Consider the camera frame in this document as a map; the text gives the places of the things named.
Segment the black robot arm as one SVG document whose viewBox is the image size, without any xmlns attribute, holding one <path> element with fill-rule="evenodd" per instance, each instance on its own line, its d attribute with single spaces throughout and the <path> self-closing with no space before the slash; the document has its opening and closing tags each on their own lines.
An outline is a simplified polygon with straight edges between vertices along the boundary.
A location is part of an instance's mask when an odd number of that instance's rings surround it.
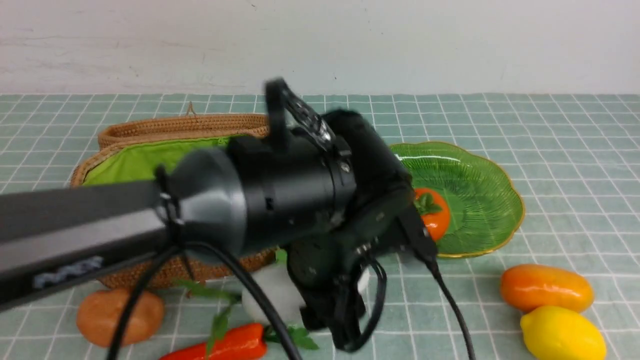
<svg viewBox="0 0 640 360">
<path fill-rule="evenodd" d="M 1 196 L 1 310 L 151 260 L 137 296 L 190 251 L 233 271 L 279 334 L 284 322 L 239 258 L 282 247 L 306 306 L 355 353 L 377 326 L 386 274 L 375 257 L 422 235 L 411 176 L 358 113 L 270 110 L 269 135 L 186 155 L 152 180 Z"/>
</svg>

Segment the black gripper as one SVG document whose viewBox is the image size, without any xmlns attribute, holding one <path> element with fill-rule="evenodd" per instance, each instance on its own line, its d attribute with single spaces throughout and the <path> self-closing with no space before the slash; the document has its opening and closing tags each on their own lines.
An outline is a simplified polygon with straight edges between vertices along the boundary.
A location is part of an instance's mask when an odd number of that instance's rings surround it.
<svg viewBox="0 0 640 360">
<path fill-rule="evenodd" d="M 381 285 L 377 284 L 370 318 L 361 329 L 366 307 L 359 280 L 368 267 L 381 278 L 381 264 L 373 251 L 376 243 L 320 236 L 286 246 L 286 269 L 304 300 L 299 310 L 302 324 L 310 332 L 328 330 L 337 350 L 360 350 L 381 319 Z"/>
</svg>

